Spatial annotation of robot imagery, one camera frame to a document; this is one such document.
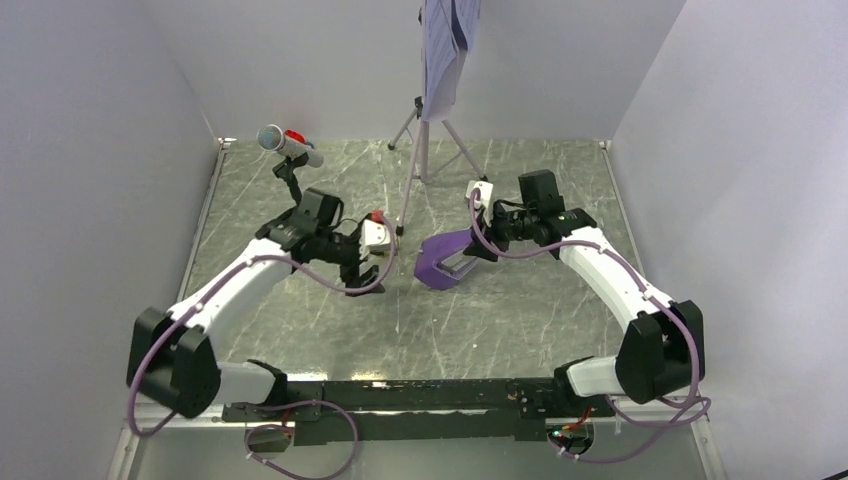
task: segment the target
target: wall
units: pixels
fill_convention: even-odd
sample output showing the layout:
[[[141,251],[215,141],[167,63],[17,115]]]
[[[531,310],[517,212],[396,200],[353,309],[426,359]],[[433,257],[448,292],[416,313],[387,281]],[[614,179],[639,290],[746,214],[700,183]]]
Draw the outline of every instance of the wall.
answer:
[[[137,1],[0,2],[0,478],[103,478],[217,142]]]
[[[704,310],[731,478],[846,468],[846,19],[689,0],[613,139],[648,273]]]
[[[218,136],[391,138],[421,92],[420,0],[146,2]],[[610,138],[684,0],[482,3],[460,135]]]

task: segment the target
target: white wall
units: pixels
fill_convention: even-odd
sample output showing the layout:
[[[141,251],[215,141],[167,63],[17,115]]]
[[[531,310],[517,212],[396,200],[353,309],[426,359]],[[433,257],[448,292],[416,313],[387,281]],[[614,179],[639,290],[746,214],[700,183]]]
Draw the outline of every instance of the white wall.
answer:
[[[421,91],[420,0],[146,0],[218,136],[390,138]],[[684,0],[484,0],[466,138],[610,138]],[[445,136],[433,128],[434,136]]]
[[[217,142],[139,1],[0,2],[0,478],[103,478]]]
[[[689,0],[613,139],[648,273],[705,314],[731,478],[848,467],[848,4]]]

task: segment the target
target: purple object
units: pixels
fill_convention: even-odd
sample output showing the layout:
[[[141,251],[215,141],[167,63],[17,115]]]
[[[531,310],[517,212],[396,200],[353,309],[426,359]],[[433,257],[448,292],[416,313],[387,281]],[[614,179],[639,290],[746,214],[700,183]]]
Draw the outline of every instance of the purple object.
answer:
[[[471,230],[440,233],[427,238],[418,250],[415,278],[436,290],[447,290],[458,284],[477,263],[476,258],[451,264],[449,259],[471,245]]]

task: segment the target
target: red cap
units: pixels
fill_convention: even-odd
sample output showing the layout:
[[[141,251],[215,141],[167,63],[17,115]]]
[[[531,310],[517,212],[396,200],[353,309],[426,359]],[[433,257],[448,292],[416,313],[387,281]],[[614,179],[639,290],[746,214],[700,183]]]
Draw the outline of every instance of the red cap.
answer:
[[[286,131],[285,131],[285,132],[283,132],[283,133],[284,133],[287,137],[289,137],[289,138],[293,138],[293,139],[297,140],[297,141],[298,141],[298,142],[300,142],[300,143],[306,143],[306,139],[305,139],[305,138],[303,138],[303,135],[301,135],[301,134],[299,134],[299,133],[295,132],[294,130],[286,130]]]
[[[380,210],[379,208],[376,208],[371,212],[371,215],[368,216],[368,220],[371,220],[372,222],[375,222],[375,223],[382,223],[380,221],[381,216],[383,216],[383,211]]]

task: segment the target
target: marble tabletop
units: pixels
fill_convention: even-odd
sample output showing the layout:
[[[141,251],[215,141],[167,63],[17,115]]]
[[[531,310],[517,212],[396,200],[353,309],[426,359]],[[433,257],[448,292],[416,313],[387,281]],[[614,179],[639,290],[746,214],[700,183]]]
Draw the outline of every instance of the marble tabletop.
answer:
[[[521,173],[550,169],[568,208],[582,207],[631,263],[635,253],[597,141],[485,140],[467,146],[495,184],[495,196],[518,200]],[[298,171],[301,187],[339,195],[346,215],[375,208],[398,215],[411,144],[318,142],[319,169]],[[431,170],[457,151],[430,144]],[[265,221],[294,202],[271,168],[281,160],[256,142],[235,142],[222,166],[191,268],[193,292],[226,267]],[[412,275],[420,242],[468,228],[465,188],[474,172],[457,160],[423,185],[413,184],[395,267],[386,292],[357,298],[329,291],[305,275],[281,283],[245,315],[219,360],[248,358],[301,378],[427,379],[548,376],[576,358],[614,354],[622,332],[576,273],[549,255],[480,262],[462,284],[434,291]],[[535,247],[513,244],[512,251]],[[313,262],[333,278],[335,266]]]

